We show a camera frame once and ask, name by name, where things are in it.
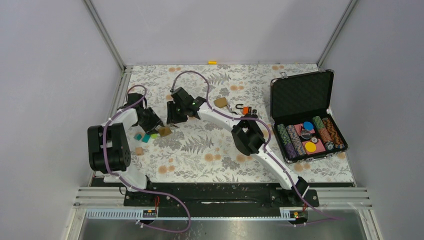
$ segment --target gray wall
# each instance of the gray wall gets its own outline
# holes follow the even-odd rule
[[[424,1],[362,0],[325,64],[331,105],[385,239],[424,228]]]
[[[0,1],[0,234],[59,239],[119,69],[81,0]]]
[[[134,64],[316,63],[349,0],[93,0]]]

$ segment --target flower pattern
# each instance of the flower pattern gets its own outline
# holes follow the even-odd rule
[[[185,70],[194,70],[210,82],[209,100],[226,97],[233,111],[236,104],[251,106],[269,126],[270,81],[281,72],[288,76],[315,72],[315,64],[218,64],[218,65],[140,65],[134,66],[128,87],[136,84],[148,88],[147,103],[166,122],[169,90],[174,78]],[[183,74],[175,87],[184,87],[194,97],[206,95],[206,85],[197,75]],[[135,92],[143,93],[141,88]],[[260,162],[241,154],[231,133],[212,122],[190,117],[187,122],[172,127],[165,137],[151,138],[148,143],[134,139],[142,132],[132,127],[127,135],[132,151],[143,147],[144,155],[131,156],[131,164],[154,182],[276,182],[276,178]],[[282,159],[280,149],[271,135],[271,149]],[[287,164],[308,182],[353,182],[347,155],[312,162]]]

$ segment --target floral tablecloth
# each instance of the floral tablecloth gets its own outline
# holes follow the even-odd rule
[[[259,118],[271,126],[271,79],[280,77],[281,72],[290,76],[315,72],[318,68],[315,64],[140,65],[133,67],[128,88],[136,84],[146,86],[148,106],[165,123],[166,103],[172,100],[172,82],[185,70],[197,71],[209,80],[211,102],[226,97],[233,110],[236,104],[252,106]],[[193,97],[206,96],[207,86],[198,75],[183,74],[176,83],[176,87],[179,86]],[[143,93],[141,88],[134,91]],[[260,162],[236,149],[230,132],[214,123],[189,118],[178,127],[171,128],[172,134],[151,138],[148,143],[134,139],[137,132],[143,132],[139,126],[133,127],[128,134],[131,164],[153,182],[276,182]],[[268,132],[264,130],[263,133],[267,138]],[[142,147],[144,155],[137,156],[135,147]],[[270,147],[282,157],[274,136]],[[313,162],[288,164],[288,167],[308,182],[353,182],[345,153]]]

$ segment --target purple cable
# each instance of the purple cable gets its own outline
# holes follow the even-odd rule
[[[151,228],[151,229],[156,229],[156,230],[161,230],[161,231],[164,231],[164,232],[168,232],[168,233],[175,233],[175,234],[179,234],[179,233],[183,233],[183,232],[185,232],[185,231],[187,231],[189,228],[190,228],[190,226],[192,225],[192,219],[191,219],[191,216],[190,216],[190,212],[189,212],[189,209],[187,208],[187,206],[180,200],[180,199],[178,199],[176,196],[174,196],[174,195],[172,195],[172,194],[169,194],[169,193],[166,193],[166,192],[161,192],[161,191],[149,191],[149,190],[144,190],[144,189],[141,189],[141,188],[138,188],[138,187],[135,187],[135,186],[131,186],[131,184],[129,184],[128,182],[127,182],[127,180],[125,180],[122,176],[120,176],[119,174],[117,174],[117,173],[115,173],[115,172],[112,172],[111,171],[111,168],[110,168],[110,166],[109,166],[109,160],[108,160],[108,152],[107,152],[107,147],[106,147],[106,133],[107,133],[107,129],[108,129],[108,126],[111,124],[111,122],[113,121],[113,120],[115,120],[121,113],[123,113],[123,112],[125,112],[125,111],[127,111],[128,109],[130,109],[130,108],[132,108],[132,107],[134,107],[135,105],[137,105],[137,104],[139,104],[141,101],[143,101],[143,99],[146,97],[146,95],[147,95],[147,88],[145,87],[145,86],[143,86],[143,85],[140,85],[140,84],[138,84],[138,85],[134,85],[134,86],[132,86],[128,91],[127,91],[127,94],[128,94],[128,92],[131,90],[131,89],[133,89],[133,88],[135,88],[135,87],[142,87],[143,89],[144,89],[144,95],[143,95],[143,97],[142,98],[140,98],[138,101],[136,101],[135,103],[133,103],[133,104],[131,104],[131,105],[129,105],[129,106],[127,106],[126,108],[124,108],[123,110],[121,110],[121,111],[118,111],[115,115],[113,115],[107,122],[106,122],[106,124],[104,125],[104,128],[103,128],[103,157],[104,157],[104,164],[106,165],[106,170],[107,170],[107,172],[110,174],[110,175],[112,175],[112,176],[115,176],[115,177],[119,177],[119,180],[124,184],[124,185],[126,185],[128,188],[133,188],[133,189],[135,189],[135,190],[137,190],[137,191],[139,191],[139,192],[142,192],[142,193],[146,193],[146,194],[156,194],[156,195],[164,195],[164,196],[169,196],[169,197],[171,197],[171,198],[173,198],[173,199],[175,199],[177,202],[179,202],[180,204],[181,204],[181,206],[184,208],[184,210],[185,210],[185,212],[187,213],[187,217],[188,217],[188,224],[187,224],[187,227],[186,228],[184,228],[183,230],[168,230],[168,229],[164,229],[164,228],[161,228],[161,227],[156,227],[156,226],[150,226],[150,225],[144,225],[144,224],[141,224],[141,226],[146,226],[146,227],[148,227],[148,228]]]
[[[232,116],[230,116],[230,115],[227,115],[227,114],[225,114],[225,113],[223,113],[223,112],[220,112],[220,111],[217,111],[217,110],[215,110],[212,106],[211,106],[211,104],[209,103],[209,91],[210,91],[210,85],[209,85],[209,81],[202,75],[202,74],[200,74],[199,72],[196,72],[196,71],[193,71],[193,70],[187,70],[187,71],[183,71],[183,72],[181,72],[180,74],[178,74],[177,76],[176,76],[176,78],[174,79],[174,81],[173,81],[173,84],[172,84],[172,87],[171,87],[171,92],[173,92],[173,90],[174,90],[174,87],[175,87],[175,83],[177,82],[177,79],[181,76],[181,75],[183,75],[183,74],[185,74],[185,73],[193,73],[193,74],[197,74],[197,75],[199,75],[202,79],[204,79],[204,81],[206,82],[206,84],[207,84],[207,91],[206,91],[206,104],[207,104],[207,106],[212,110],[212,111],[214,111],[215,113],[218,113],[219,115],[221,115],[221,116],[223,116],[223,117],[225,117],[225,118],[228,118],[228,119],[232,119],[232,120],[252,120],[252,121],[256,121],[256,122],[259,122],[259,123],[261,123],[265,128],[266,128],[266,130],[268,131],[268,140],[266,141],[266,143],[263,145],[263,151],[270,157],[270,158],[272,158],[273,160],[274,160],[274,162],[276,163],[276,164],[278,164],[278,166],[284,171],[284,173],[287,175],[287,177],[288,177],[288,179],[290,180],[290,182],[291,182],[291,185],[293,186],[293,189],[296,191],[296,194],[299,196],[299,198],[302,200],[302,202],[304,202],[308,207],[310,207],[312,210],[314,210],[315,212],[317,212],[317,213],[319,213],[319,214],[321,214],[321,215],[323,215],[323,216],[325,216],[325,217],[327,217],[327,219],[324,219],[324,220],[344,220],[344,218],[341,218],[341,217],[336,217],[336,216],[331,216],[331,215],[327,215],[326,213],[323,213],[322,211],[320,211],[320,210],[318,210],[318,209],[316,209],[315,207],[313,207],[311,204],[309,204],[309,202],[307,202],[303,197],[302,197],[302,195],[301,195],[301,193],[299,192],[299,190],[298,190],[298,188],[296,187],[296,185],[295,185],[295,181],[293,181],[293,179],[292,179],[292,177],[290,176],[290,174],[287,172],[287,170],[286,170],[286,168],[275,158],[275,157],[273,157],[267,150],[266,150],[266,146],[268,145],[268,143],[271,141],[271,130],[270,130],[270,128],[268,127],[268,125],[265,123],[265,122],[263,122],[262,120],[260,120],[260,119],[258,119],[258,118],[253,118],[253,117],[232,117]]]

